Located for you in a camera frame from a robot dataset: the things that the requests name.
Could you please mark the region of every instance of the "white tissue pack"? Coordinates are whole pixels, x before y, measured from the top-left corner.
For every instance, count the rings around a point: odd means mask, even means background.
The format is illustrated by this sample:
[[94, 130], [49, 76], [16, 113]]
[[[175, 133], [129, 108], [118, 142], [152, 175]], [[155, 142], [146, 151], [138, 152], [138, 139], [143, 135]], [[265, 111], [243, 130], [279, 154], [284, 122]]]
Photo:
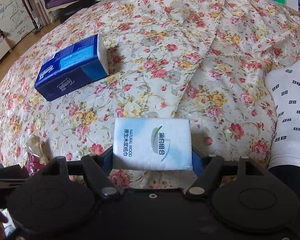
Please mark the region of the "white tissue pack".
[[192, 170], [191, 149], [188, 119], [115, 119], [114, 169]]

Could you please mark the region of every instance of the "sock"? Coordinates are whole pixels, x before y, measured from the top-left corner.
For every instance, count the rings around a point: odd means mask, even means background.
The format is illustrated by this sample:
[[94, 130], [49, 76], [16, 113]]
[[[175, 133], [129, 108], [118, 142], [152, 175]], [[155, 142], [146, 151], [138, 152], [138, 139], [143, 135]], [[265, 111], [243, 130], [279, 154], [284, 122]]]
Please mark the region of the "sock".
[[292, 66], [270, 71], [265, 85], [278, 117], [269, 168], [279, 165], [300, 167], [300, 60]]

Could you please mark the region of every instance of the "floral fabric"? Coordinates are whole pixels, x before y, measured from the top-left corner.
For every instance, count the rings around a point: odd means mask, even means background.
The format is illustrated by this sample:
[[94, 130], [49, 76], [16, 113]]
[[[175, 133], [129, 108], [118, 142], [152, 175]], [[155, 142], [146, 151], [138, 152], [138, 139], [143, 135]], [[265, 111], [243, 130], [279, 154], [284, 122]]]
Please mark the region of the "floral fabric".
[[[100, 33], [109, 77], [47, 102], [43, 60]], [[275, 106], [264, 75], [300, 57], [300, 14], [266, 0], [105, 0], [46, 34], [0, 83], [0, 161], [25, 164], [38, 135], [68, 161], [111, 146], [115, 117], [188, 118], [192, 143], [226, 160], [270, 158]], [[192, 172], [113, 171], [119, 187], [189, 187]]]

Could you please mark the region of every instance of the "silver bolt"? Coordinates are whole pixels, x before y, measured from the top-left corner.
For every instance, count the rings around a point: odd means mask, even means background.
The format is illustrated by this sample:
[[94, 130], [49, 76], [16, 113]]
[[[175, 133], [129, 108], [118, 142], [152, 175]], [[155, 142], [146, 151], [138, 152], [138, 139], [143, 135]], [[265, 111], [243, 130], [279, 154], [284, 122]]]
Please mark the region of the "silver bolt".
[[192, 187], [189, 189], [189, 192], [192, 195], [202, 195], [204, 193], [204, 189], [202, 187]]
[[152, 193], [152, 194], [149, 195], [149, 198], [157, 198], [157, 197], [158, 197], [158, 195], [156, 195], [154, 193]]
[[117, 192], [118, 190], [115, 187], [104, 187], [101, 190], [101, 193], [106, 197], [117, 194]]

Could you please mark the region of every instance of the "white board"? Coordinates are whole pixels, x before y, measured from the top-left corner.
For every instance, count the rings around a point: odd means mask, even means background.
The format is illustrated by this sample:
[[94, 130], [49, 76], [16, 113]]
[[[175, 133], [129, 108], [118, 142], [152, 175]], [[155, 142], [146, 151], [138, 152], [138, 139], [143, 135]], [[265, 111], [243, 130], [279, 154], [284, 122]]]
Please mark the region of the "white board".
[[34, 29], [22, 0], [0, 0], [0, 29], [12, 47]]

